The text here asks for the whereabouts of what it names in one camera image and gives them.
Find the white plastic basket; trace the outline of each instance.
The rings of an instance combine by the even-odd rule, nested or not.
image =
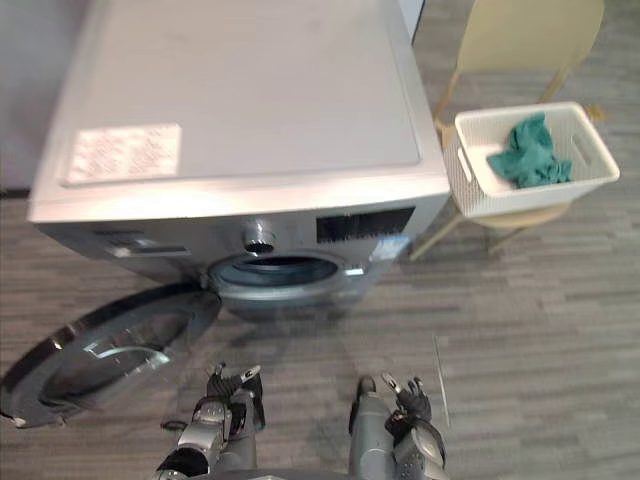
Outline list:
[[[487,157],[504,151],[511,129],[543,112],[554,153],[571,160],[571,182],[518,188],[496,174]],[[532,210],[570,202],[616,181],[620,170],[580,105],[573,102],[464,112],[456,115],[456,135],[445,149],[453,196],[468,218]]]

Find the white sticker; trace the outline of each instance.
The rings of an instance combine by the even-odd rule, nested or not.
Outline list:
[[[383,260],[394,260],[406,247],[411,238],[409,235],[392,235],[382,237],[378,240],[375,250],[369,256],[371,262],[381,262]]]
[[[166,177],[178,168],[181,128],[176,124],[81,130],[69,183]]]

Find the laminate flooring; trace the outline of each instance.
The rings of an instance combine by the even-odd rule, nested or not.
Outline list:
[[[470,7],[427,0],[415,51],[432,105]],[[423,378],[454,479],[640,478],[638,25],[639,2],[609,0],[592,54],[556,97],[604,109],[597,128],[619,182],[494,256],[484,249],[496,234],[463,225],[419,262],[401,259],[340,319],[299,312],[253,323],[223,311],[179,381],[66,427],[22,431],[3,421],[2,479],[148,477],[173,441],[159,422],[188,411],[204,366],[221,359],[264,367],[264,467],[345,471],[355,382],[389,370]],[[465,77],[445,117],[531,103],[550,76]],[[44,237],[25,221],[25,201],[1,209],[0,373],[52,330],[153,285]]]

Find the beige chair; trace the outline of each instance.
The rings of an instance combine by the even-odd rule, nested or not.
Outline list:
[[[573,67],[582,62],[595,42],[604,0],[476,0],[462,37],[456,68],[433,117],[442,145],[455,134],[453,125],[440,120],[462,73],[514,70],[552,70],[555,76],[538,102],[547,102],[558,91]],[[587,107],[592,117],[602,118],[597,107]],[[462,221],[514,232],[489,247],[494,252],[526,229],[558,218],[568,204],[491,217],[465,218],[458,210],[439,231],[415,246],[411,260]]]

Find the green towel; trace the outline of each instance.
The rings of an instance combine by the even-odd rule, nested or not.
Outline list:
[[[571,181],[571,162],[553,155],[553,141],[544,126],[544,113],[537,113],[513,127],[503,153],[491,155],[489,165],[519,188]]]

